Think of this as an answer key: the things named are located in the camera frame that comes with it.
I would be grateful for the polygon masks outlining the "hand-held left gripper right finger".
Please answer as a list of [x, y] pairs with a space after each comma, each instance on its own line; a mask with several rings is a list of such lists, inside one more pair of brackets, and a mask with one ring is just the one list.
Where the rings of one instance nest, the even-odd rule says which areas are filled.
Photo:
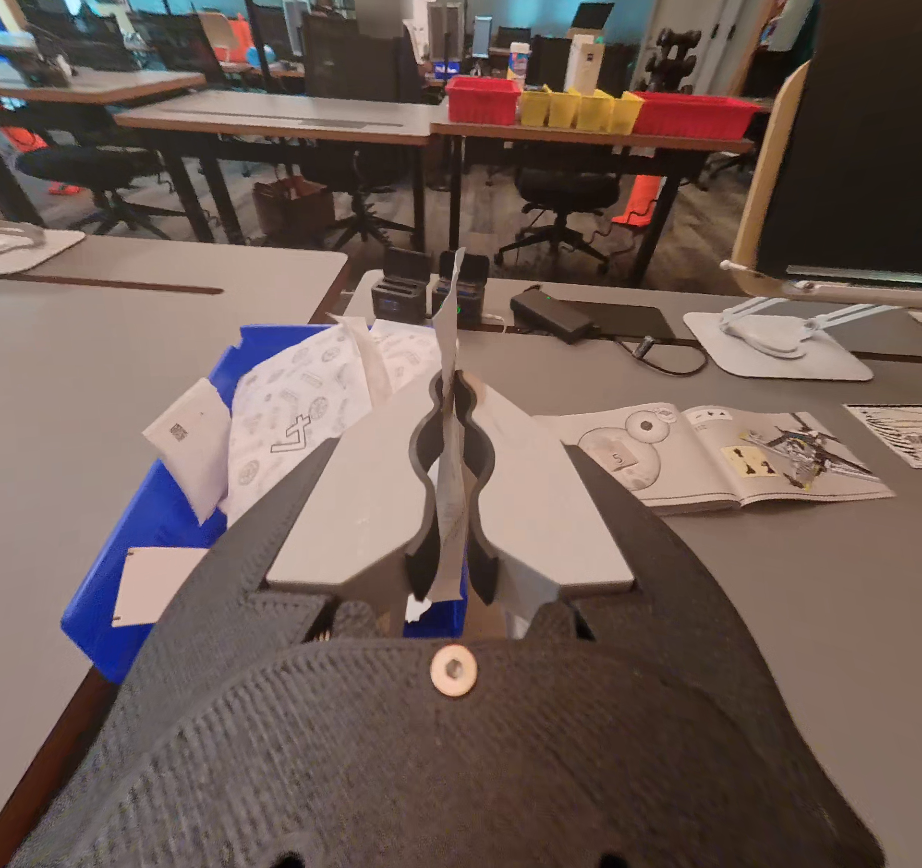
[[473, 479], [467, 569], [487, 605], [544, 605], [629, 591], [634, 575], [566, 447], [465, 370], [456, 373]]

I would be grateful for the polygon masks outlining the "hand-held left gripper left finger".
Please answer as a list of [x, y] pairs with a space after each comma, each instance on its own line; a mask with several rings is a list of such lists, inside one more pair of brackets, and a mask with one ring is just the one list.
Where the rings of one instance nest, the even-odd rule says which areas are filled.
[[432, 466], [444, 453], [442, 371], [336, 439], [267, 572], [268, 585], [364, 603], [423, 600], [441, 555]]

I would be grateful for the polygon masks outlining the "blue plastic bin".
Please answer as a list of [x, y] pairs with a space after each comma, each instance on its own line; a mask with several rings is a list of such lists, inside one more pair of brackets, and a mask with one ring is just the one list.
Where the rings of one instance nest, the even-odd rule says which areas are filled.
[[[384, 371], [370, 329], [361, 318], [336, 318], [356, 332], [366, 379]], [[309, 336], [335, 325], [249, 325], [230, 347], [208, 380], [231, 409], [240, 378], [259, 363]], [[372, 405], [383, 399], [382, 384], [367, 379]], [[160, 460], [150, 468], [75, 596], [66, 607], [61, 628], [110, 683], [120, 685], [130, 671], [153, 625], [114, 628], [111, 617], [126, 553], [135, 547], [209, 549], [228, 528], [220, 504], [206, 523], [198, 524], [185, 496]]]

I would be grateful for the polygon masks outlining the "printed white paper bag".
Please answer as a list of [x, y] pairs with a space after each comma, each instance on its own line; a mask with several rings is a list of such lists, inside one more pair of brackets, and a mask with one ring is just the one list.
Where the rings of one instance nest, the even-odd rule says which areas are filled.
[[393, 393], [441, 370], [441, 348], [432, 327], [378, 319], [370, 333]]
[[243, 375], [230, 410], [227, 493], [220, 503], [227, 525], [372, 408], [356, 332], [342, 323]]

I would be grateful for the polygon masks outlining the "white paper bag with code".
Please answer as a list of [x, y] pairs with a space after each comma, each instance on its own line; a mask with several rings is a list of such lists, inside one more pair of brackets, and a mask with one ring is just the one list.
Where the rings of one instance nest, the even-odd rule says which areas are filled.
[[200, 525], [228, 490], [230, 433], [230, 410], [207, 378], [200, 378], [143, 432]]

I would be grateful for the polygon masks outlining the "black power adapter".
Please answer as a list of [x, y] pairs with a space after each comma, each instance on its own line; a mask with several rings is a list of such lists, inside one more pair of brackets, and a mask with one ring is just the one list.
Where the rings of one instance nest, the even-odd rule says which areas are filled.
[[590, 338], [595, 326], [574, 306], [551, 297], [539, 286], [531, 286], [510, 299], [516, 326], [544, 332], [566, 344]]

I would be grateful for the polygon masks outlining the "black charger case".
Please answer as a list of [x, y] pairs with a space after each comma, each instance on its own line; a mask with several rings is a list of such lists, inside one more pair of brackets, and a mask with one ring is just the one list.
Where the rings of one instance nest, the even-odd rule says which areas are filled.
[[424, 324], [428, 319], [431, 265], [425, 252], [386, 248], [383, 275], [372, 288], [375, 319]]
[[[432, 320], [448, 296], [455, 266], [455, 251], [440, 254], [439, 278], [432, 287]], [[490, 258], [482, 254], [465, 253], [456, 282], [457, 325], [463, 330], [475, 330], [482, 324], [483, 303], [490, 276]]]

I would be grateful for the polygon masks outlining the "black office chair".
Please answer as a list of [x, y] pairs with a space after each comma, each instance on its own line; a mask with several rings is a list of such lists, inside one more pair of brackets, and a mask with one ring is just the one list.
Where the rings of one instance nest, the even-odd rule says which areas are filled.
[[[421, 84], [409, 34], [401, 37], [363, 36], [355, 20], [319, 14], [303, 15], [303, 66], [308, 96], [321, 99], [418, 103]], [[390, 243], [386, 229], [407, 232], [417, 250], [424, 242], [424, 196], [422, 184], [414, 185], [415, 228], [375, 215], [370, 193], [392, 189], [410, 173], [421, 179], [415, 167], [421, 158], [405, 146], [355, 144], [317, 140], [304, 158], [303, 175], [325, 185], [332, 193], [348, 194], [350, 217], [334, 221], [342, 229], [333, 249], [341, 250], [355, 236]]]
[[133, 205], [122, 195], [140, 178], [159, 175], [164, 167], [158, 154], [144, 148], [119, 146], [54, 145], [21, 154], [17, 170], [34, 179], [63, 183], [90, 191], [95, 205], [92, 214], [72, 223], [70, 230], [97, 226], [95, 235], [108, 235], [125, 225], [130, 231], [143, 230], [161, 240], [170, 237], [159, 229], [152, 217], [185, 217], [183, 210]]
[[493, 256], [496, 267], [502, 267], [505, 255], [524, 248], [546, 244], [551, 257], [559, 260], [561, 246], [583, 253], [598, 263], [597, 272], [606, 275], [609, 256], [598, 251], [582, 233], [568, 226], [571, 215], [599, 217], [619, 200], [619, 178], [609, 174], [518, 169], [514, 186], [524, 201], [522, 214], [553, 213], [551, 223], [536, 227], [530, 224], [520, 229], [513, 242], [498, 249]]

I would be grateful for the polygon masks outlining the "orange cone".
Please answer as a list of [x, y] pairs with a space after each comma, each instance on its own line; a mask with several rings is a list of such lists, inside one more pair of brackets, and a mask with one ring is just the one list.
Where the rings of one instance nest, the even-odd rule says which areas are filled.
[[647, 229], [655, 211], [664, 179], [654, 175], [637, 175], [624, 211], [612, 218], [612, 224], [628, 229]]

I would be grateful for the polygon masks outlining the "grey office table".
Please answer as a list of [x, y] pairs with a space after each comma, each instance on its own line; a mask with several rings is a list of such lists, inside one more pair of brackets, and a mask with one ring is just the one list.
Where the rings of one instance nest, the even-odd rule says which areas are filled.
[[[75, 78], [64, 87], [3, 81], [2, 100], [24, 104], [17, 109], [2, 106], [2, 127], [27, 130], [47, 146], [119, 146], [154, 151], [139, 132], [119, 127], [110, 109], [163, 99], [205, 83], [199, 72], [98, 72], [86, 68], [76, 69]], [[209, 220], [182, 158], [174, 152], [154, 152], [160, 157], [162, 172], [169, 174], [195, 239], [213, 242]]]
[[306, 143], [406, 147], [412, 180], [413, 248], [425, 248], [423, 148], [435, 107], [384, 101], [312, 98], [215, 89], [116, 113], [114, 122], [137, 133], [161, 156], [195, 238], [214, 242], [210, 223], [183, 161], [197, 160], [226, 240], [245, 244], [220, 162], [275, 166], [307, 164]]
[[572, 170], [622, 175], [659, 176], [664, 184], [652, 209], [627, 283], [642, 285], [658, 241], [679, 193], [682, 181], [697, 179], [711, 155], [744, 155], [754, 145], [747, 139], [726, 140], [683, 136], [594, 133], [575, 129], [531, 128], [520, 124], [496, 125], [454, 122], [447, 102], [431, 108], [431, 132], [449, 139], [449, 215], [447, 247], [459, 247], [462, 204], [463, 152], [468, 139], [492, 140], [525, 145], [513, 150], [513, 161], [528, 167], [549, 166], [554, 171]]

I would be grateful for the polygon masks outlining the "small red plastic bin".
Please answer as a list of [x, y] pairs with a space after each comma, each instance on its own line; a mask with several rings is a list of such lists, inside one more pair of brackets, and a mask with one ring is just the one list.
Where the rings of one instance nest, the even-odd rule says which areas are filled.
[[458, 74], [445, 92], [450, 122], [511, 126], [516, 124], [523, 90], [514, 80]]

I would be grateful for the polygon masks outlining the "long red plastic bin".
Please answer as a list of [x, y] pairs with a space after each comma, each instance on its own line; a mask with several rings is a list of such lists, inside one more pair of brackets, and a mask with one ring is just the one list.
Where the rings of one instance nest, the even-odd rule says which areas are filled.
[[744, 137], [759, 104], [726, 96], [639, 92], [633, 135], [737, 141]]

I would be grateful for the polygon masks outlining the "white tall box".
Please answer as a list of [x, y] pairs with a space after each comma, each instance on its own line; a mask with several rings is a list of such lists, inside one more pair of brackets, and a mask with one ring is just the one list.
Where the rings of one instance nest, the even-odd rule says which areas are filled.
[[601, 36], [577, 34], [570, 40], [563, 91], [592, 96], [596, 90], [605, 43]]

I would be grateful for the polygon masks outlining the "black monitor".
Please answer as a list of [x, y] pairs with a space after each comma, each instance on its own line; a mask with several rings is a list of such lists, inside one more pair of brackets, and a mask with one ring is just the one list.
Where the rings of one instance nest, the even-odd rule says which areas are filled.
[[731, 258], [743, 294], [920, 309], [921, 0], [821, 0]]

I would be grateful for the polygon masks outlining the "black dumbbell rack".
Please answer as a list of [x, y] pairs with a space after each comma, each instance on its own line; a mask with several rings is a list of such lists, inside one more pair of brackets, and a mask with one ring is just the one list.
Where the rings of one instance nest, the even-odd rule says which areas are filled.
[[701, 39], [701, 30], [661, 29], [655, 40], [655, 51], [648, 58], [635, 90], [691, 95], [694, 87], [690, 78], [697, 65], [694, 51]]

